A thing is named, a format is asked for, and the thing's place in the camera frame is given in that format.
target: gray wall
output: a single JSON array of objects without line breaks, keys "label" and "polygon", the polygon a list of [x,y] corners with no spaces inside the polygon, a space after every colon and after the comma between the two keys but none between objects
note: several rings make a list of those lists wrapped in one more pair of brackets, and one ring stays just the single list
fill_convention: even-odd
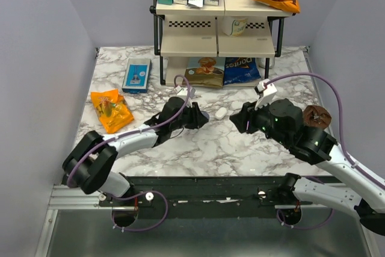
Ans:
[{"label": "gray wall", "polygon": [[[310,50],[312,69],[339,90],[348,150],[364,165],[385,177],[385,1],[337,0]],[[332,92],[318,83],[325,106],[334,116]],[[385,256],[384,238],[379,245]]]},{"label": "gray wall", "polygon": [[[98,46],[151,45],[152,0],[71,0]],[[286,21],[284,45],[309,45],[335,0],[300,0],[302,12]]]},{"label": "gray wall", "polygon": [[0,256],[34,256],[95,50],[69,0],[0,0]]}]

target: black shelf frame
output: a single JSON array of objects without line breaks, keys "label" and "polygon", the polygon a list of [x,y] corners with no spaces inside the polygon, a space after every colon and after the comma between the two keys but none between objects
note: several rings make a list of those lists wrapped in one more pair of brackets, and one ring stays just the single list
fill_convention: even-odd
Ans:
[{"label": "black shelf frame", "polygon": [[[159,68],[160,68],[160,79],[161,85],[166,85],[166,81],[164,78],[164,68],[163,68],[163,56],[161,55],[161,47],[162,47],[162,38],[163,38],[163,21],[165,19],[164,15],[159,15],[156,13],[156,2],[157,0],[153,0],[153,5],[150,6],[150,12],[153,14],[153,26],[154,26],[154,54],[159,56]],[[283,39],[283,27],[285,25],[286,17],[267,17],[270,33],[273,33],[273,22],[275,20],[279,21],[278,24],[278,33],[277,33],[277,49],[275,57],[280,57],[282,53],[282,39]],[[270,58],[266,58],[265,60],[265,79],[269,78],[270,72]]]}]

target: white shelf board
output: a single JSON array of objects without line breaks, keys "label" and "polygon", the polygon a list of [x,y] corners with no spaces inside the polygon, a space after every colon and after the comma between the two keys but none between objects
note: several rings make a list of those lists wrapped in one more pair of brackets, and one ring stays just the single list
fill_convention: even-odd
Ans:
[{"label": "white shelf board", "polygon": [[224,0],[225,16],[292,16],[285,12],[254,0]]},{"label": "white shelf board", "polygon": [[183,4],[166,5],[156,3],[156,13],[159,15],[224,16],[224,0],[219,0],[219,6],[204,5],[202,8],[194,8]]},{"label": "white shelf board", "polygon": [[218,18],[219,57],[269,58],[276,54],[266,17],[249,18],[246,30],[236,37],[223,33],[221,22]]},{"label": "white shelf board", "polygon": [[216,22],[210,16],[165,16],[163,57],[216,57]]},{"label": "white shelf board", "polygon": [[[188,57],[169,57],[167,60],[167,71],[166,71],[166,86],[174,86],[174,78],[176,75],[185,75],[186,68],[188,65]],[[178,78],[176,83],[182,85],[182,78]],[[243,84],[227,84],[223,88],[237,88],[237,87],[255,87],[260,82],[260,79],[255,81],[245,82]]]}]

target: marble table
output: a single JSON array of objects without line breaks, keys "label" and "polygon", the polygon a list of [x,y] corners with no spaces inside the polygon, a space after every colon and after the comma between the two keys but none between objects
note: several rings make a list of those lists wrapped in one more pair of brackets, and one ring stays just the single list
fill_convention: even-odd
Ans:
[{"label": "marble table", "polygon": [[[149,91],[143,94],[122,92],[127,58],[151,58],[153,69]],[[300,48],[284,48],[276,59],[270,78],[292,72],[307,72],[308,68]],[[313,83],[309,77],[296,77],[279,81],[276,98],[289,98],[295,105],[305,109],[317,104]],[[161,111],[170,96],[171,87],[159,83],[159,60],[153,48],[138,46],[128,48],[102,48],[97,59],[91,91],[107,91],[114,88],[125,96],[135,120],[121,129],[127,131]],[[287,172],[300,175],[328,175],[315,166],[296,160],[283,146],[257,132],[240,134],[229,116],[237,112],[244,102],[256,100],[252,88],[201,88],[196,87],[193,101],[211,119],[199,130],[185,129],[178,137],[164,144],[143,149],[118,159],[112,170],[127,176],[281,176]],[[228,109],[223,120],[214,119],[215,112]],[[88,94],[76,142],[91,130],[106,134],[93,109]]]}]

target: purple cable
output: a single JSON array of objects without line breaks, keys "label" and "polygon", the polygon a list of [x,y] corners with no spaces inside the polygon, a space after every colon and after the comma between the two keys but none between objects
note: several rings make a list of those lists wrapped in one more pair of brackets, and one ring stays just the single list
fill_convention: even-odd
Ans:
[{"label": "purple cable", "polygon": [[[339,96],[339,93],[336,89],[336,87],[331,83],[329,82],[327,79],[325,79],[323,76],[321,75],[317,75],[316,73],[312,73],[312,72],[295,72],[295,73],[289,73],[288,75],[283,75],[283,76],[279,76],[277,78],[273,78],[272,80],[268,81],[265,83],[265,86],[268,86],[269,84],[272,84],[276,81],[279,81],[281,79],[285,79],[285,78],[291,78],[293,76],[303,76],[303,75],[307,75],[307,76],[312,76],[314,78],[318,78],[320,79],[321,81],[324,81],[327,83],[327,85],[331,88],[331,90],[333,91],[333,93],[336,95],[336,98],[337,98],[337,103],[338,103],[338,111],[339,111],[339,138],[340,138],[340,143],[341,143],[341,148],[342,148],[342,152],[343,154],[345,155],[345,158],[349,161],[349,163],[352,165],[352,166],[355,166],[356,162],[354,162],[350,155],[348,154],[348,151],[346,149],[346,145],[345,145],[345,139],[343,137],[343,114],[342,114],[342,102],[341,102],[341,98]],[[385,184],[382,184],[382,182],[379,182],[378,180],[376,180],[375,178],[373,178],[369,173],[367,173],[365,170],[363,170],[360,166],[355,166],[355,168],[357,169],[357,171],[359,171],[364,177],[366,177],[368,180],[370,180],[371,182],[373,182],[375,185],[379,186],[381,189],[385,190]]]},{"label": "purple cable", "polygon": [[162,219],[159,220],[159,222],[157,222],[156,224],[154,225],[151,225],[149,227],[146,227],[146,228],[140,228],[140,229],[131,229],[131,228],[127,228],[127,227],[120,227],[120,226],[117,226],[116,223],[115,223],[115,214],[114,212],[112,212],[112,216],[111,216],[111,219],[112,219],[112,222],[114,223],[114,228],[119,228],[119,229],[123,229],[124,231],[128,231],[128,232],[145,232],[145,231],[149,231],[151,229],[154,229],[156,227],[158,227],[160,224],[163,223],[163,221],[166,219],[167,217],[167,213],[168,213],[168,203],[167,203],[167,199],[166,197],[161,193],[161,192],[158,192],[158,191],[147,191],[147,192],[143,192],[143,193],[139,193],[139,194],[136,194],[136,195],[133,195],[131,197],[127,197],[127,198],[119,198],[119,197],[114,197],[113,198],[115,200],[119,200],[119,201],[129,201],[129,200],[132,200],[136,197],[140,197],[144,194],[147,194],[147,193],[155,193],[155,194],[158,194],[159,196],[161,196],[163,198],[163,201],[165,203],[165,210],[164,210],[164,215],[162,217]]},{"label": "purple cable", "polygon": [[[317,183],[320,183],[320,184],[324,184],[320,179],[314,177],[314,176],[305,176],[306,179],[312,179],[313,181],[317,182]],[[334,209],[331,209],[330,211],[330,215],[327,217],[327,219],[325,221],[323,221],[322,223],[318,224],[318,225],[315,225],[315,226],[311,226],[311,227],[292,227],[291,225],[289,224],[286,224],[285,223],[285,215],[284,213],[282,212],[282,210],[278,209],[277,210],[277,214],[276,214],[276,217],[277,217],[277,220],[279,221],[279,223],[282,224],[282,226],[285,226],[287,228],[291,228],[291,229],[297,229],[297,230],[313,230],[313,229],[318,229],[318,228],[321,228],[322,226],[326,225],[327,223],[329,223],[329,221],[331,220],[331,218],[333,218],[334,216],[334,213],[335,213],[335,210]]]},{"label": "purple cable", "polygon": [[[168,120],[165,120],[164,122],[162,123],[159,123],[155,126],[151,126],[149,128],[145,128],[145,129],[142,129],[141,131],[139,129],[137,129],[136,131],[129,131],[129,132],[125,132],[124,134],[121,134],[118,136],[118,138],[123,138],[123,137],[127,137],[128,135],[134,135],[134,134],[138,134],[138,133],[142,133],[142,132],[146,132],[146,131],[149,131],[151,129],[156,129],[156,128],[160,128],[161,126],[164,126],[168,123],[170,123],[172,120],[174,120],[178,115],[180,115],[183,111],[183,109],[186,107],[187,105],[187,102],[188,102],[188,99],[190,97],[190,84],[188,82],[188,80],[183,76],[183,75],[176,75],[175,78],[174,78],[174,85],[175,87],[177,86],[176,85],[176,79],[178,77],[181,77],[183,78],[183,80],[186,82],[186,86],[187,86],[187,97],[185,99],[185,102],[183,103],[183,105],[181,106],[181,108],[179,109],[179,111],[176,112],[175,115],[173,115],[172,117],[170,117]],[[114,141],[116,140],[115,137],[113,138],[109,138],[99,144],[97,144],[95,147],[93,147],[92,149],[90,149],[79,161],[78,163],[74,166],[74,168],[72,169],[71,173],[68,175],[68,178],[67,178],[67,186],[69,188],[75,188],[76,186],[73,186],[72,185],[72,179],[73,179],[73,176],[74,174],[76,173],[76,171],[79,169],[80,165],[88,158],[89,155],[91,155],[93,152],[95,152],[98,148],[104,146],[105,144],[108,144],[110,141]]]}]

